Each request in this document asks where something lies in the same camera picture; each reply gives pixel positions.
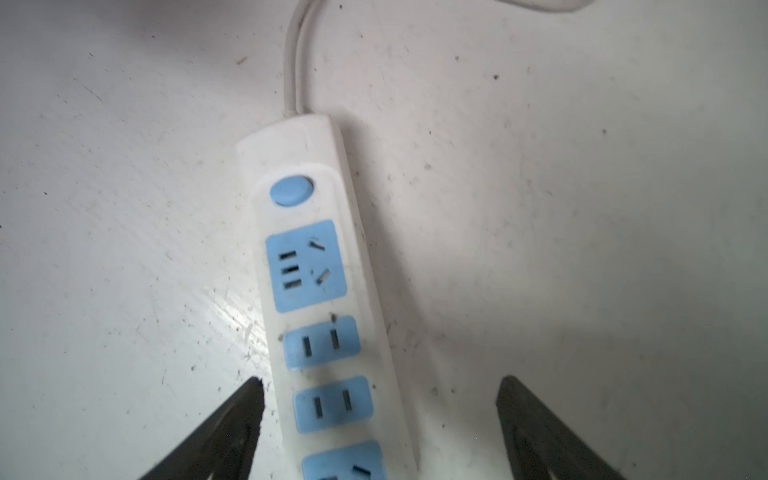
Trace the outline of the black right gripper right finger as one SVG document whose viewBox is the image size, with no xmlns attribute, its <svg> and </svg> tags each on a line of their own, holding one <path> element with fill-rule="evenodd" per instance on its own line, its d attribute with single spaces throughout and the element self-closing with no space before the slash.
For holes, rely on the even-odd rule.
<svg viewBox="0 0 768 480">
<path fill-rule="evenodd" d="M 624 479 L 517 377 L 501 380 L 496 408 L 515 479 Z"/>
</svg>

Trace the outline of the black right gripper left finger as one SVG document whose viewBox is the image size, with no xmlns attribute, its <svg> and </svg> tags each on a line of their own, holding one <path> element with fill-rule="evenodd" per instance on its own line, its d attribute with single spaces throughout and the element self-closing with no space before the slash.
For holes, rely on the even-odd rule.
<svg viewBox="0 0 768 480">
<path fill-rule="evenodd" d="M 265 410 L 262 381 L 245 381 L 143 480 L 247 480 Z"/>
</svg>

